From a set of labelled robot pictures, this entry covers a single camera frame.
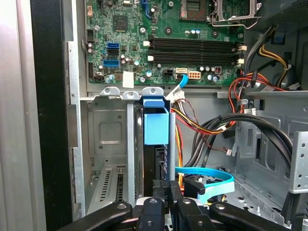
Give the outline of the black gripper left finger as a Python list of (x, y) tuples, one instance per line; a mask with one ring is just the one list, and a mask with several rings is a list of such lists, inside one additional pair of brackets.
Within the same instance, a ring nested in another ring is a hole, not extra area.
[(135, 206), (127, 202), (113, 202), (80, 218), (61, 231), (163, 231), (168, 211), (169, 182), (153, 181), (153, 195), (137, 200)]

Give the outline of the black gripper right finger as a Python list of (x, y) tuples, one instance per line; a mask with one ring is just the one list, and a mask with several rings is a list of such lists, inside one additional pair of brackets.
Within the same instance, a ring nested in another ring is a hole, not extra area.
[(225, 202), (215, 202), (204, 213), (195, 200), (183, 197), (177, 181), (170, 181), (175, 231), (287, 231), (288, 228)]

